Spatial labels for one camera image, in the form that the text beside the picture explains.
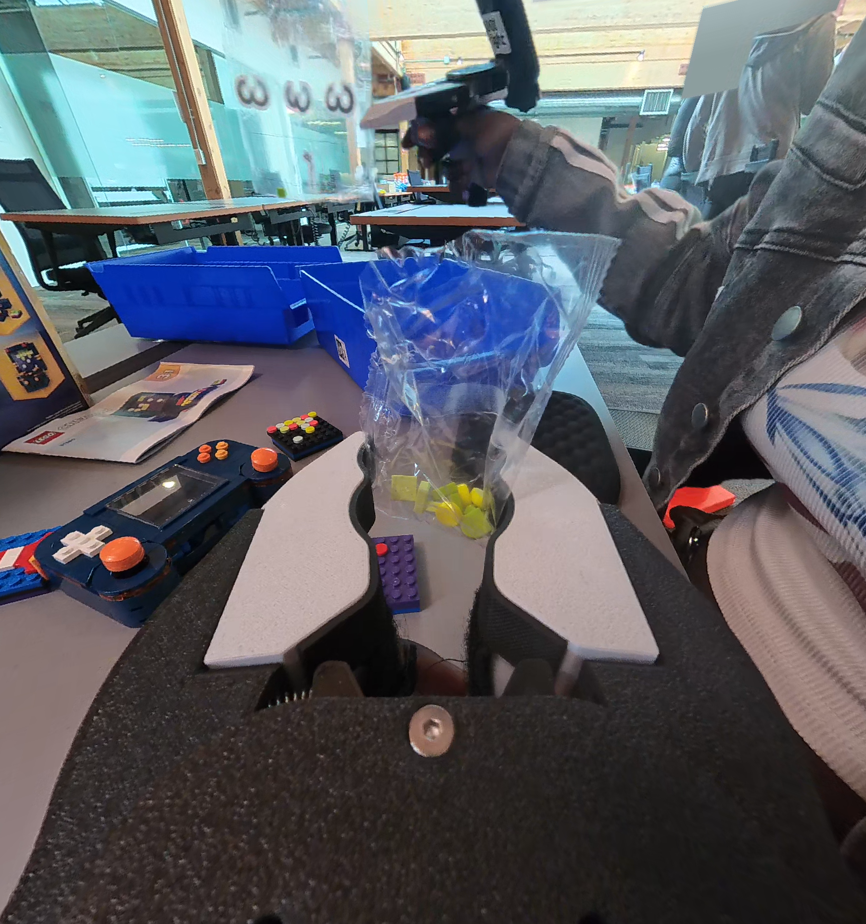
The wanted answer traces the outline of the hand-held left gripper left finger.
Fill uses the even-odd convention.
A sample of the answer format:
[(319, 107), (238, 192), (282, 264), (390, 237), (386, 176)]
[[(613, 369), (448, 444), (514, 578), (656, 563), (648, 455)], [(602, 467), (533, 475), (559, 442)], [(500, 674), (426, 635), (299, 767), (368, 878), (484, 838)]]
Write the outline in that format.
[(373, 460), (357, 433), (304, 466), (262, 516), (204, 656), (213, 671), (279, 665), (295, 687), (347, 664), (366, 692), (408, 670), (369, 531)]

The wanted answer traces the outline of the red plastic piece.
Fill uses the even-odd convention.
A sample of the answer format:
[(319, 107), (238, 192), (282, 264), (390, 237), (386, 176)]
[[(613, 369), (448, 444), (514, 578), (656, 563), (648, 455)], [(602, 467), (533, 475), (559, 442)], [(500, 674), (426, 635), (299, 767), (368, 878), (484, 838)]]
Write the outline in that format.
[(675, 528), (672, 517), (675, 509), (688, 508), (703, 514), (720, 514), (733, 506), (736, 500), (736, 495), (722, 486), (681, 487), (670, 500), (663, 524), (668, 530)]

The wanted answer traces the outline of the small clear plastic bag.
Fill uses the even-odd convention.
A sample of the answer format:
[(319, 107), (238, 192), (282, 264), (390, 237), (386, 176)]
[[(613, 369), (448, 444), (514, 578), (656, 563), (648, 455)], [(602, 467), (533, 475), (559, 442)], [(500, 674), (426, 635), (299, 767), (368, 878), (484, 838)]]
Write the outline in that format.
[(496, 530), (621, 241), (473, 230), (359, 277), (374, 498), (482, 544)]

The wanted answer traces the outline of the long wooden office desk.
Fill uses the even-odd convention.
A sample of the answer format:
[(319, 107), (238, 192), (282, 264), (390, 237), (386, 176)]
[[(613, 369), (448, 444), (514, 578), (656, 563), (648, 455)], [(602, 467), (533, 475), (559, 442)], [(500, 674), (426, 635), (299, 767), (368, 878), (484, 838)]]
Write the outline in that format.
[(97, 207), (9, 212), (2, 221), (22, 225), (40, 233), (107, 237), (118, 231), (139, 230), (155, 244), (199, 237), (225, 236), (290, 223), (314, 212), (352, 213), (358, 204), (374, 205), (369, 192), (336, 195), (304, 195), (298, 199), (245, 197), (226, 201), (143, 203), (132, 206)]

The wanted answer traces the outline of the black brick plate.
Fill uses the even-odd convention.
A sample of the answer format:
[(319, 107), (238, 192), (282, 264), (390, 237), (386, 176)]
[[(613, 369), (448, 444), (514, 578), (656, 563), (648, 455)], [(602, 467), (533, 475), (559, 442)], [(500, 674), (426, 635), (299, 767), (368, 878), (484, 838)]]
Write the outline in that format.
[(338, 427), (313, 411), (269, 425), (266, 435), (273, 447), (291, 461), (301, 461), (344, 439)]

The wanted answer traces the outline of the person's right hand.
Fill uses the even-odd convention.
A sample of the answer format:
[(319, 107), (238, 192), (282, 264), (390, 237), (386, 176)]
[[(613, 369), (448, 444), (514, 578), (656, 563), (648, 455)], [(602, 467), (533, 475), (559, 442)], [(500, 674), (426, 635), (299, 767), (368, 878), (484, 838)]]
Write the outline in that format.
[(480, 206), (496, 189), (497, 172), (522, 121), (489, 106), (437, 118), (411, 121), (401, 138), (404, 150), (417, 150), (422, 167), (447, 161), (450, 195)]

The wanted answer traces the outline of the blue brick plate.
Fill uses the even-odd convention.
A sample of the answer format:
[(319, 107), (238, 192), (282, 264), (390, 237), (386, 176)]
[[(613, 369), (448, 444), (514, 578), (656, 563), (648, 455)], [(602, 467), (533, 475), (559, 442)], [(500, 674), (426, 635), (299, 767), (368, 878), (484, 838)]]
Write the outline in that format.
[(39, 529), (0, 539), (0, 605), (43, 595), (51, 583), (34, 564), (38, 545), (54, 529)]

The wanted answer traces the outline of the navy brick game console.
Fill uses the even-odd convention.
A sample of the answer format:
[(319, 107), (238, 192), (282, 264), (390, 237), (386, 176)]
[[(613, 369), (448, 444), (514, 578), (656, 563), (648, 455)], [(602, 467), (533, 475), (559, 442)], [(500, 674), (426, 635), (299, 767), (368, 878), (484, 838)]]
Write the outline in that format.
[(32, 563), (52, 588), (139, 628), (292, 474), (290, 459), (271, 447), (201, 445), (87, 507), (37, 545)]

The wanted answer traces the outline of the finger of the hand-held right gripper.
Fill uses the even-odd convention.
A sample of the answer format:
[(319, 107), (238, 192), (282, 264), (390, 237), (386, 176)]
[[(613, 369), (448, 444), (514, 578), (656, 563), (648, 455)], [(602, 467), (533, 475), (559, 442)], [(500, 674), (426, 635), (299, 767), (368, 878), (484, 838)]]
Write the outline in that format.
[(402, 122), (436, 119), (471, 102), (466, 84), (425, 84), (373, 102), (360, 119), (362, 130), (391, 130)]

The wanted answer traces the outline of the toy set box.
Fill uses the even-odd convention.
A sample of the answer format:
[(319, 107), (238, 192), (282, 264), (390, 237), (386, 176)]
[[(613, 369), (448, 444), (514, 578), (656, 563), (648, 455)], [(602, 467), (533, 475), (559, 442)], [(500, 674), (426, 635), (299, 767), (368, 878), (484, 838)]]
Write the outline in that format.
[(90, 405), (79, 371), (0, 231), (0, 452)]

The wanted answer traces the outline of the purple brick plate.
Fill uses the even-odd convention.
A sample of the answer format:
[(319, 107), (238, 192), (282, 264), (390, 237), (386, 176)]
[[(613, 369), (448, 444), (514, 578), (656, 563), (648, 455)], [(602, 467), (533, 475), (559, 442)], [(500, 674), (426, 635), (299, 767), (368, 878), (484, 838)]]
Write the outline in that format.
[(385, 602), (395, 616), (421, 611), (419, 565), (411, 534), (372, 539)]

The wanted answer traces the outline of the black office chair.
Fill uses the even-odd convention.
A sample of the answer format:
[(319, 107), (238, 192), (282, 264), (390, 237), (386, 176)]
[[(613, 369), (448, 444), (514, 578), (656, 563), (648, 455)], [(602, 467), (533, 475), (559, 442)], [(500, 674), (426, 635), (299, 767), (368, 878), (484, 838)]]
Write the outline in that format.
[(39, 285), (105, 298), (89, 265), (117, 256), (114, 227), (67, 217), (69, 209), (32, 159), (0, 159), (0, 206), (3, 215), (60, 213), (58, 219), (11, 220)]

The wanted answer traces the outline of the instruction booklet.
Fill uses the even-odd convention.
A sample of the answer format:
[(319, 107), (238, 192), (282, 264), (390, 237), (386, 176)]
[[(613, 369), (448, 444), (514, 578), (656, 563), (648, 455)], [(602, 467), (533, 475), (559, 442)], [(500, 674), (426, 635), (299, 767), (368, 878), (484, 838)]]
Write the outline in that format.
[(91, 408), (35, 428), (3, 452), (137, 464), (244, 387), (253, 365), (162, 362)]

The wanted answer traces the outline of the blue plastic bin with label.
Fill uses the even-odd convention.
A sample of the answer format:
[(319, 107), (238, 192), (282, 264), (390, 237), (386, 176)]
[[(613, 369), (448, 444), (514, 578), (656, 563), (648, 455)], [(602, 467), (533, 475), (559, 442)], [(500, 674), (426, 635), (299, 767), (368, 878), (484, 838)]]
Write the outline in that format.
[(563, 296), (533, 279), (429, 255), (301, 276), (320, 345), (404, 417), (527, 409), (573, 350)]

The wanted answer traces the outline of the person's right forearm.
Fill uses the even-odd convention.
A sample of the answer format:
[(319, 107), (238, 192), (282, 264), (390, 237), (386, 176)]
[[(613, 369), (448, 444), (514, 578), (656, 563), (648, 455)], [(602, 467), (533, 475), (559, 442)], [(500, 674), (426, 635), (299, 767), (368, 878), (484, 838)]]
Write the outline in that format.
[(494, 189), (531, 228), (618, 239), (599, 305), (638, 343), (685, 357), (774, 175), (768, 168), (738, 202), (704, 220), (673, 191), (628, 194), (599, 150), (523, 121), (509, 136)]

